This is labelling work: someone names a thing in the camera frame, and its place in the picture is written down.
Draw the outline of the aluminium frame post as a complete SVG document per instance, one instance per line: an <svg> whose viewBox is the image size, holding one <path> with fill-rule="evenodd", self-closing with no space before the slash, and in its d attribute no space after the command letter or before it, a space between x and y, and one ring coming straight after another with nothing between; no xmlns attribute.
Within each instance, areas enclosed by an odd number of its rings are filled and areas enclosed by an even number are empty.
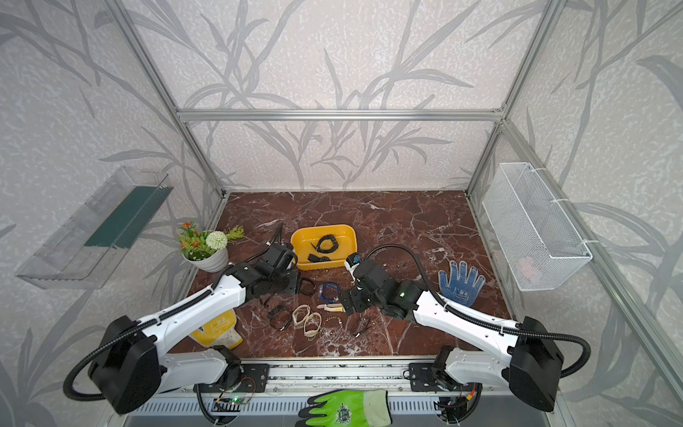
<svg viewBox="0 0 683 427"><path fill-rule="evenodd" d="M199 167L201 168L206 181L208 181L213 189L221 196L224 197L226 191L222 187L222 183L219 180L217 174L209 164L206 159L206 155L200 149L198 143L192 136L188 126L179 118L178 108L165 84L163 78L158 71L156 65L144 46L142 38L138 34L134 27L132 18L126 12L124 3L122 1L116 0L105 0L103 2L107 14L110 16L112 23L118 28L124 40L133 52L133 56L137 60L138 64L142 68L143 73L152 85L155 93L160 99L166 113L169 115L171 122L174 125L176 131L181 135L181 138L185 142L185 145L189 148L190 153L197 161Z"/></svg>

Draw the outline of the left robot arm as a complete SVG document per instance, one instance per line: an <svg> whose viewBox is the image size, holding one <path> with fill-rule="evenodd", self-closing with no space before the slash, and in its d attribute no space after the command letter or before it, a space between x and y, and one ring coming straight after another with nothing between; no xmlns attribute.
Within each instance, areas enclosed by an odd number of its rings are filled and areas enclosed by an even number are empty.
<svg viewBox="0 0 683 427"><path fill-rule="evenodd" d="M159 393L214 384L235 366L222 346L199 353L170 351L207 322L262 295L297 291L297 255L281 225L265 249L231 263L215 283L157 313L112 321L99 347L67 374L62 391L74 401L106 400L117 414L135 411Z"/></svg>

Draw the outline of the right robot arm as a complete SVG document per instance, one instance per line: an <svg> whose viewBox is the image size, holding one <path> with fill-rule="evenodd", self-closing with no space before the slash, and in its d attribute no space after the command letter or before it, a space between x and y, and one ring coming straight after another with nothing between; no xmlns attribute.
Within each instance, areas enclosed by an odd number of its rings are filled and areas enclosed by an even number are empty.
<svg viewBox="0 0 683 427"><path fill-rule="evenodd" d="M572 334L551 333L534 318L504 320L447 299L421 279L397 281L370 257L350 254L344 266L353 287L340 296L348 315L371 307L395 320L431 327L475 346L473 352L445 347L432 368L437 384L508 387L522 402L544 412L555 407L560 379L574 375L589 361L590 344Z"/></svg>

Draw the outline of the potted artificial flower plant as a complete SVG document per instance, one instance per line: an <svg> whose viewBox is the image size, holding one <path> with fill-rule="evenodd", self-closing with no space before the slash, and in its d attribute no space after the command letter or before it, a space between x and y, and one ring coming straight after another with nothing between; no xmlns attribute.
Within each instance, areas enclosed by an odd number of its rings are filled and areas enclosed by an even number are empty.
<svg viewBox="0 0 683 427"><path fill-rule="evenodd" d="M195 222L179 227L178 241L182 258L203 272L215 273L229 263L227 246L245 236L243 226L227 231L203 231Z"/></svg>

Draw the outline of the yellow plastic storage box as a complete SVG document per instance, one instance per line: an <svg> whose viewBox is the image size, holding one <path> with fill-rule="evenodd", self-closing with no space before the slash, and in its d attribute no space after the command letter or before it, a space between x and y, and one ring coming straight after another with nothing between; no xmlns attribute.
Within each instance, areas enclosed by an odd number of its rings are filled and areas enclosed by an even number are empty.
<svg viewBox="0 0 683 427"><path fill-rule="evenodd" d="M347 257L358 251L356 233L347 224L298 229L290 243L300 270L343 267Z"/></svg>

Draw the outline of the blue dotted work glove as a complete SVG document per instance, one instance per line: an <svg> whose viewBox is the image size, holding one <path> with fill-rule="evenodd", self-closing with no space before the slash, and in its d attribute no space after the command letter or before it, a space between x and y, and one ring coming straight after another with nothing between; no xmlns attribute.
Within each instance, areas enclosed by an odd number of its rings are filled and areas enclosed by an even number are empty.
<svg viewBox="0 0 683 427"><path fill-rule="evenodd" d="M450 273L439 271L439 293L446 299L466 307L475 303L486 278L466 261L450 261Z"/></svg>

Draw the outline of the black band watch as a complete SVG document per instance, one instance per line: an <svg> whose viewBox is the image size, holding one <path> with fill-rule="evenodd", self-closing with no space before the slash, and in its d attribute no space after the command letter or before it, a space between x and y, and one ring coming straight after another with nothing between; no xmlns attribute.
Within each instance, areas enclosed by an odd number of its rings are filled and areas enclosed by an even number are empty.
<svg viewBox="0 0 683 427"><path fill-rule="evenodd" d="M282 332L292 324L292 310L284 304L279 304L268 312L267 319L271 328Z"/></svg>

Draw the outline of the green work glove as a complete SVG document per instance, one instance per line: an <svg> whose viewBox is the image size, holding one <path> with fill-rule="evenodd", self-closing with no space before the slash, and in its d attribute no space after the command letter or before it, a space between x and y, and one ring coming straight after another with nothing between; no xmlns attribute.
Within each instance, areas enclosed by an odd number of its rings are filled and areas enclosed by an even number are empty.
<svg viewBox="0 0 683 427"><path fill-rule="evenodd" d="M296 426L385 427L392 424L385 390L335 390L312 396Z"/></svg>

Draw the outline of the chunky black watch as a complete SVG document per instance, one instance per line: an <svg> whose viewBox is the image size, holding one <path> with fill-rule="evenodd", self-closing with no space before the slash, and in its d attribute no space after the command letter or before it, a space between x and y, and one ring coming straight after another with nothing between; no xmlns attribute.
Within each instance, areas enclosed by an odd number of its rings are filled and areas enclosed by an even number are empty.
<svg viewBox="0 0 683 427"><path fill-rule="evenodd" d="M308 261L310 263L327 263L330 262L331 259L326 255L309 254Z"/></svg>

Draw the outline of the blue translucent watch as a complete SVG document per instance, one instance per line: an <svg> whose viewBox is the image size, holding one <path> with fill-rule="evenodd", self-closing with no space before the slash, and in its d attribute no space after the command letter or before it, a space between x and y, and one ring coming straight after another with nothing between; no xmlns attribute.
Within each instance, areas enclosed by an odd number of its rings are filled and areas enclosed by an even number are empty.
<svg viewBox="0 0 683 427"><path fill-rule="evenodd" d="M339 302L341 288L334 283L323 284L318 293L319 300L324 304L336 304Z"/></svg>

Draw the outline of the horizontal aluminium frame bar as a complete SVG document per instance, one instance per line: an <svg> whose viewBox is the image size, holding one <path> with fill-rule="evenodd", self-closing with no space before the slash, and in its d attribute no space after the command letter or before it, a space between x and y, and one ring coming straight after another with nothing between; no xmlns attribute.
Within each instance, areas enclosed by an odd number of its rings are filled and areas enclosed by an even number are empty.
<svg viewBox="0 0 683 427"><path fill-rule="evenodd" d="M490 121L500 110L178 110L185 122L195 121Z"/></svg>

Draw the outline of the clear acrylic wall shelf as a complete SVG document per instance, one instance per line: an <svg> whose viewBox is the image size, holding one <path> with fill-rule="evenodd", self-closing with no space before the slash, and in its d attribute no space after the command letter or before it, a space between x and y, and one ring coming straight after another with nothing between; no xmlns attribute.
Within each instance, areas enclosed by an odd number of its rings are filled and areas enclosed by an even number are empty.
<svg viewBox="0 0 683 427"><path fill-rule="evenodd" d="M119 167L16 276L41 289L102 288L173 189L167 173Z"/></svg>

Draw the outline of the yellow work glove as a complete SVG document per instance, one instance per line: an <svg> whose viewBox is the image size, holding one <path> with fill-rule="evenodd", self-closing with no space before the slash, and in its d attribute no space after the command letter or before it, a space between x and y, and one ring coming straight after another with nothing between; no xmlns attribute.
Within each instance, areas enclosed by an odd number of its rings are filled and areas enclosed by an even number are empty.
<svg viewBox="0 0 683 427"><path fill-rule="evenodd" d="M232 350L243 343L243 337L236 330L237 323L235 311L226 311L192 332L190 338L206 348L223 346Z"/></svg>

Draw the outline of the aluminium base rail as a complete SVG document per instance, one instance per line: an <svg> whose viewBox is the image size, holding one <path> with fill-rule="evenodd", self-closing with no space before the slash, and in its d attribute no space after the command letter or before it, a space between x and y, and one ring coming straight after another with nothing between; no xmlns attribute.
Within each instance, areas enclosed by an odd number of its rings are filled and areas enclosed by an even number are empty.
<svg viewBox="0 0 683 427"><path fill-rule="evenodd" d="M160 391L172 396L191 393L195 387L216 398L245 395L254 398L311 396L336 389L384 389L391 396L416 393L450 395L467 384L510 392L501 377L503 363L484 352L454 349L446 368L463 368L449 390L438 385L432 366L440 359L429 356L361 356L337 358L265 358L227 361L214 350L163 356L166 368Z"/></svg>

